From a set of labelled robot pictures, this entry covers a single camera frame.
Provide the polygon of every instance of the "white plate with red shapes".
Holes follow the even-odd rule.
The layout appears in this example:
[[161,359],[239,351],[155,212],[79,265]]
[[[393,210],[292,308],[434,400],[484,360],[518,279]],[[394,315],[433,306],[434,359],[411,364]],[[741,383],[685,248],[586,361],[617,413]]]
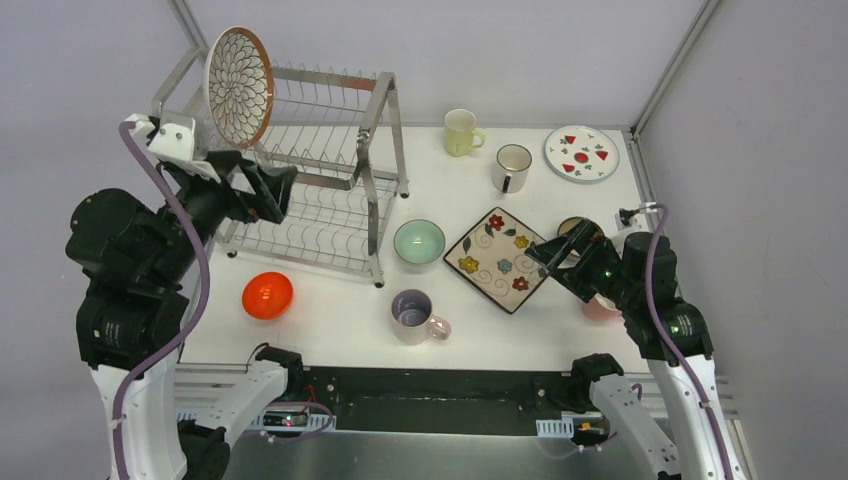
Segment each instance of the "white plate with red shapes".
[[618,148],[608,136],[591,127],[569,125],[545,140],[545,158],[558,174],[578,183],[597,183],[618,168]]

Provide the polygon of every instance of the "yellow mug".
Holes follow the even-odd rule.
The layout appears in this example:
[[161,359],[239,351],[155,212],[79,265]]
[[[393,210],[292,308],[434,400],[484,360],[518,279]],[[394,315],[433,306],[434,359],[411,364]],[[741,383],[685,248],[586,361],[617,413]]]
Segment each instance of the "yellow mug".
[[[445,115],[445,150],[454,157],[461,157],[474,148],[480,148],[486,143],[486,135],[474,128],[477,117],[463,108],[451,110]],[[474,145],[474,137],[480,143]]]

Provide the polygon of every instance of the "white mug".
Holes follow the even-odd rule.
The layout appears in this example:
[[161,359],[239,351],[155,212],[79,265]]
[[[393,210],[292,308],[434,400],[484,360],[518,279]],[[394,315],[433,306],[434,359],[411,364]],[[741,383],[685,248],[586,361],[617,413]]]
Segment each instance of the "white mug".
[[524,186],[532,163],[533,156],[526,148],[514,144],[504,145],[498,150],[492,169],[492,183],[501,193],[515,193]]

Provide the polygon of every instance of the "gray wall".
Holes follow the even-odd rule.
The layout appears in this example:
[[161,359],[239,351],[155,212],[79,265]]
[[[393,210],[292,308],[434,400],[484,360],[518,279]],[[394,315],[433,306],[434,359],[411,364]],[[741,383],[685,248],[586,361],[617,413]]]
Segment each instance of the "gray wall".
[[0,478],[103,479],[103,409],[74,333],[68,221],[108,186],[161,203],[118,137],[188,48],[164,2],[0,3]]
[[393,71],[404,120],[632,124],[701,0],[196,0],[213,42],[248,25],[281,63]]
[[724,3],[646,161],[761,478],[844,478],[848,3]]

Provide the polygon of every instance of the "wire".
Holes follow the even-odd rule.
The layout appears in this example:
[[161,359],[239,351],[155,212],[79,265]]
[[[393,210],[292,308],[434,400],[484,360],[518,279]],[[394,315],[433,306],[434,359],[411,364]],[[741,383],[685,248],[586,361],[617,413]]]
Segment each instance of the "wire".
[[177,200],[174,192],[171,191],[168,183],[161,175],[156,173],[156,170],[150,164],[150,161],[144,155],[144,152],[141,151],[135,143],[135,140],[132,138],[130,131],[135,128],[135,126],[135,122],[121,122],[118,127],[118,131],[121,133],[121,139],[124,141],[124,144],[127,146],[127,149],[130,151],[133,158],[135,158],[144,170],[144,173],[146,173],[147,176],[153,180],[153,183],[156,184],[156,188],[158,188],[165,197],[165,201],[168,203],[168,206],[171,207],[171,210],[177,216],[183,230],[185,230],[186,237],[194,250],[194,256],[197,259],[197,266],[200,269],[200,295],[197,300],[197,306],[195,307],[194,312],[192,312],[191,318],[186,323],[185,327],[180,330],[179,333],[171,339],[171,341],[166,343],[165,346],[154,352],[141,363],[136,365],[135,368],[130,370],[124,379],[121,380],[118,390],[115,392],[115,398],[112,401],[111,424],[114,426],[112,429],[112,444],[114,445],[113,448],[115,451],[115,467],[118,470],[118,478],[120,480],[129,480],[130,478],[127,470],[127,459],[124,456],[124,436],[122,430],[124,420],[124,398],[127,395],[127,390],[133,380],[173,352],[183,341],[185,341],[188,334],[194,330],[194,327],[197,326],[197,323],[200,321],[200,317],[203,315],[203,311],[206,310],[206,304],[209,302],[210,286],[209,260],[206,258],[206,250],[203,248],[203,241],[200,240],[200,235],[197,234],[197,230],[195,230],[194,225],[191,223],[191,217],[189,217],[188,213],[186,213],[185,209],[182,205],[180,205],[179,200]]
[[715,411],[711,406],[709,406],[709,397],[707,396],[707,390],[704,388],[704,385],[701,384],[700,379],[698,379],[698,375],[695,374],[695,370],[692,369],[692,366],[689,365],[689,362],[686,361],[686,357],[683,356],[683,353],[677,348],[677,345],[674,344],[674,341],[671,337],[666,333],[665,329],[662,326],[662,321],[660,321],[660,315],[657,312],[657,305],[654,303],[654,258],[657,255],[657,244],[660,241],[660,237],[662,236],[662,231],[665,229],[665,224],[668,221],[669,208],[667,205],[663,203],[657,203],[652,205],[651,208],[659,208],[662,209],[663,214],[660,219],[659,225],[657,225],[657,229],[654,231],[654,235],[651,237],[651,243],[648,247],[648,263],[645,266],[645,295],[648,300],[648,311],[651,313],[651,319],[654,321],[654,327],[656,327],[657,332],[662,338],[663,343],[668,347],[677,361],[680,363],[680,366],[683,367],[683,370],[689,376],[689,380],[692,381],[692,384],[695,386],[695,390],[698,392],[698,397],[701,399],[702,408],[704,412],[707,414],[707,419],[710,422],[710,428],[713,431],[713,436],[715,437],[716,446],[718,447],[718,454],[721,457],[721,466],[724,469],[724,477],[726,479],[733,478],[733,468],[730,465],[730,457],[727,453],[727,445],[724,443],[724,437],[721,435],[721,428],[718,424],[718,418],[716,418]]
[[630,388],[632,390],[636,390],[636,398],[638,398],[639,401],[641,402],[642,401],[642,384],[641,383],[634,383],[633,386],[630,387]]
[[250,361],[253,360],[253,356],[256,355],[256,352],[258,352],[260,348],[265,348],[265,347],[270,347],[270,346],[271,346],[270,343],[262,342],[259,345],[257,345],[256,348],[254,348],[252,352],[250,352],[250,356],[247,357],[247,362],[245,362],[245,364],[244,364],[244,373],[247,373],[247,371],[250,370]]
[[295,442],[302,442],[304,440],[309,440],[310,438],[312,438],[312,437],[320,434],[324,430],[330,428],[333,425],[333,423],[335,422],[335,419],[336,419],[335,415],[333,415],[333,412],[330,411],[329,408],[325,407],[324,405],[322,405],[320,403],[316,403],[316,402],[274,402],[274,403],[269,404],[268,406],[269,407],[317,408],[318,410],[321,410],[324,413],[326,413],[327,416],[329,417],[329,418],[327,418],[327,421],[324,422],[324,425],[321,426],[321,428],[319,428],[317,430],[313,430],[311,432],[303,433],[298,437],[291,437],[291,438],[275,437],[274,435],[271,435],[270,433],[268,433],[267,430],[262,430],[259,433],[252,434],[252,435],[263,435],[263,436],[267,435],[268,436],[268,443],[295,443]]

